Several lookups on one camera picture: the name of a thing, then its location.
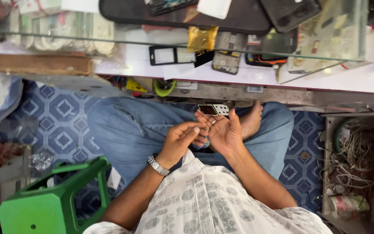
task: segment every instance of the white printed shirt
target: white printed shirt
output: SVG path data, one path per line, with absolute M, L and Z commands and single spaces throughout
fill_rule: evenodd
M 133 233 L 109 222 L 83 234 Z M 188 150 L 183 165 L 159 185 L 136 234 L 331 234 L 321 219 L 299 207 L 271 210 L 249 196 L 235 174 L 204 165 Z

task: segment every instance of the blue patterned floor mat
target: blue patterned floor mat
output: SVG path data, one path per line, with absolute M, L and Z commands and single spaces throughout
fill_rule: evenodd
M 39 121 L 35 135 L 25 133 L 18 137 L 0 133 L 1 141 L 24 142 L 33 145 L 33 153 L 49 152 L 55 161 L 69 164 L 80 163 L 102 155 L 93 141 L 87 124 L 86 113 L 99 98 L 61 90 L 48 86 L 37 87 L 34 82 L 24 86 L 26 90 L 18 108 L 8 117 L 20 119 L 33 116 Z M 179 105 L 192 110 L 191 105 Z M 285 167 L 279 178 L 300 207 L 314 213 L 321 208 L 322 181 L 317 159 L 323 152 L 319 141 L 325 129 L 325 120 L 314 112 L 293 111 L 295 125 L 285 156 Z M 114 197 L 120 192 L 109 189 Z M 88 218 L 100 207 L 97 182 L 93 180 L 75 197 L 76 213 L 79 218 Z

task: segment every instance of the metal watch strap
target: metal watch strap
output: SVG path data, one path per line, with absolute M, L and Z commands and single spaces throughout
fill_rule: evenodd
M 158 154 L 152 154 L 148 157 L 148 163 L 158 172 L 160 173 L 161 175 L 163 176 L 166 176 L 169 174 L 169 170 L 161 167 L 158 162 L 155 160 L 155 157 L 157 156 Z

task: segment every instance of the cardboard box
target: cardboard box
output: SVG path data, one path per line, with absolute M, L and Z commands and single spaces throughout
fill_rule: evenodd
M 57 55 L 1 55 L 0 72 L 14 75 L 90 75 L 89 57 Z

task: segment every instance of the blue jeans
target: blue jeans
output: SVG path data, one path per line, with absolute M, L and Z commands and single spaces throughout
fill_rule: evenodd
M 244 144 L 257 162 L 278 179 L 284 167 L 294 115 L 278 102 L 267 102 L 263 106 L 261 127 Z M 236 113 L 242 116 L 248 111 L 249 108 L 241 108 Z M 125 186 L 146 167 L 148 156 L 161 151 L 168 129 L 186 121 L 196 121 L 194 113 L 169 104 L 126 97 L 103 99 L 88 113 L 95 143 L 122 176 Z M 192 151 L 204 164 L 221 165 L 233 171 L 220 153 Z

